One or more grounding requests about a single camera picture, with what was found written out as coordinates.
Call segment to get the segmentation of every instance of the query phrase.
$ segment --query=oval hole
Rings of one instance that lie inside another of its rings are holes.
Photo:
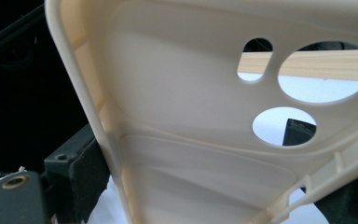
[[[252,125],[255,135],[275,146],[298,146],[316,133],[315,119],[292,107],[275,107],[259,114]]]
[[[329,103],[358,92],[358,47],[320,42],[294,52],[283,63],[279,83],[289,96],[307,103]]]
[[[260,79],[272,55],[272,45],[264,38],[249,41],[243,48],[237,74],[245,81]]]

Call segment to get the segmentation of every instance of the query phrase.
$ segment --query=wooden plank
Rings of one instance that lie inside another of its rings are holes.
[[[238,72],[263,74],[271,52],[246,52]],[[358,80],[358,49],[297,51],[282,65],[283,76]]]

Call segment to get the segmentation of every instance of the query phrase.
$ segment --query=circular hole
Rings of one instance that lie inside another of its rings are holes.
[[[56,156],[56,159],[59,160],[59,161],[65,161],[68,158],[66,157],[65,154],[60,154],[60,155]]]
[[[330,103],[358,92],[358,47],[319,42],[294,52],[278,77],[282,90],[307,103]]]
[[[243,48],[237,69],[238,77],[245,81],[260,79],[269,63],[272,50],[272,45],[267,39],[255,38],[249,41]]]
[[[298,146],[316,132],[316,122],[308,113],[292,107],[275,107],[259,114],[253,122],[255,135],[274,146]]]
[[[10,178],[4,184],[2,184],[2,189],[14,189],[23,185],[27,180],[27,177],[24,175],[18,175]]]

